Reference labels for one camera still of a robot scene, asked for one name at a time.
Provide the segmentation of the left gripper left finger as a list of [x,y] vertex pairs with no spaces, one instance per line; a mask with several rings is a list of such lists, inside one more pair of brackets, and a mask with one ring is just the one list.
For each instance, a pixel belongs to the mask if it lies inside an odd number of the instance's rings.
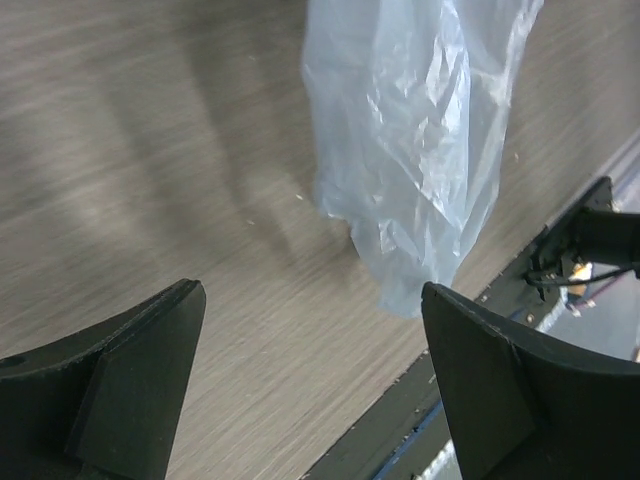
[[206,308],[183,279],[1,361],[4,479],[163,479]]

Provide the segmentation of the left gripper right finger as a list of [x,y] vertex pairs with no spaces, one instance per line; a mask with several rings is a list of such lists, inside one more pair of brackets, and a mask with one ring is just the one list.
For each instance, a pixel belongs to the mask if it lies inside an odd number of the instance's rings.
[[638,478],[638,364],[439,284],[425,284],[422,315],[463,478]]

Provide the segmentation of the blue plastic bag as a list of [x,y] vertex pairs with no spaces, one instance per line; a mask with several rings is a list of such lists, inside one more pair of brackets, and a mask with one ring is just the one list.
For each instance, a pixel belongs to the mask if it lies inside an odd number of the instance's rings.
[[302,76],[315,201],[347,222],[381,306],[451,285],[499,193],[538,1],[312,1]]

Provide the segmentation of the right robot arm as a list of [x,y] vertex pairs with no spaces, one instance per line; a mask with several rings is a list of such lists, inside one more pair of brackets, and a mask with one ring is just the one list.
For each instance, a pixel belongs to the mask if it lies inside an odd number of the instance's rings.
[[[565,264],[599,263],[613,269],[571,279]],[[565,215],[540,240],[525,281],[536,288],[582,286],[639,272],[639,215],[580,208]]]

